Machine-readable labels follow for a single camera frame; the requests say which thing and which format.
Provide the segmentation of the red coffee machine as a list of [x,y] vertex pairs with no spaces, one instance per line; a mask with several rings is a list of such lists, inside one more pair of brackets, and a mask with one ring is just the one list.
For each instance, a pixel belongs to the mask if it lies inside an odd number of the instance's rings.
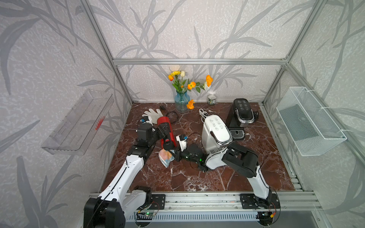
[[170,119],[166,116],[160,117],[157,120],[158,128],[164,136],[161,139],[161,146],[164,150],[171,152],[176,147],[176,141],[173,134]]

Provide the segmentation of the white coffee machine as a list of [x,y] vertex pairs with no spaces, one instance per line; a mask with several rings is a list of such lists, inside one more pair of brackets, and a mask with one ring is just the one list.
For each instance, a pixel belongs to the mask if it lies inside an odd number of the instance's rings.
[[233,137],[218,115],[205,118],[202,130],[202,144],[208,154],[221,151],[233,142]]

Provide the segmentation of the colourful striped cloth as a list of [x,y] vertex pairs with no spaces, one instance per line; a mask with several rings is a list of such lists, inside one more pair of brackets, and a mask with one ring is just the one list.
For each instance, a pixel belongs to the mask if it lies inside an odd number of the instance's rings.
[[161,149],[158,153],[159,159],[165,168],[168,168],[169,164],[175,160],[172,154],[165,149]]

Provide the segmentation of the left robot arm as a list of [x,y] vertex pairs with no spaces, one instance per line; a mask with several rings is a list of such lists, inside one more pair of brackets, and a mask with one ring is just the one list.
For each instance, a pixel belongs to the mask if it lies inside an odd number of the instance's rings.
[[128,216],[136,209],[149,205],[147,188],[133,190],[128,197],[125,195],[156,143],[160,140],[172,143],[171,132],[168,122],[161,123],[156,128],[149,123],[140,124],[136,144],[129,149],[122,168],[97,198],[89,198],[86,202],[83,227],[123,228]]

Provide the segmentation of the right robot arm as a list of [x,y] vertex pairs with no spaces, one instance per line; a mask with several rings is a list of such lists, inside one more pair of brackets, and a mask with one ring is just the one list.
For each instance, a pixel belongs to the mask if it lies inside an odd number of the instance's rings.
[[221,166],[231,167],[238,174],[247,178],[257,201],[271,203],[272,191],[262,176],[258,155],[249,148],[234,142],[216,153],[206,154],[197,144],[193,143],[185,150],[176,147],[170,152],[177,161],[185,159],[193,162],[203,172]]

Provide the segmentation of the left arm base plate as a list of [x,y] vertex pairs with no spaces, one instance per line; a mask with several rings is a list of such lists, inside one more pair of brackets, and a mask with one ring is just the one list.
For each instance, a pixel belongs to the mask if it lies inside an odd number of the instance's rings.
[[152,194],[151,196],[147,197],[145,204],[139,207],[138,210],[164,210],[165,202],[165,194]]

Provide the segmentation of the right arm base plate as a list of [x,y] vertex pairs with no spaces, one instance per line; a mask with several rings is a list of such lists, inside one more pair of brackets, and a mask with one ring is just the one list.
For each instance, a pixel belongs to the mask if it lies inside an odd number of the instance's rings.
[[277,194],[269,192],[266,199],[259,198],[253,193],[240,194],[240,202],[243,209],[263,210],[263,209],[280,209],[280,201]]

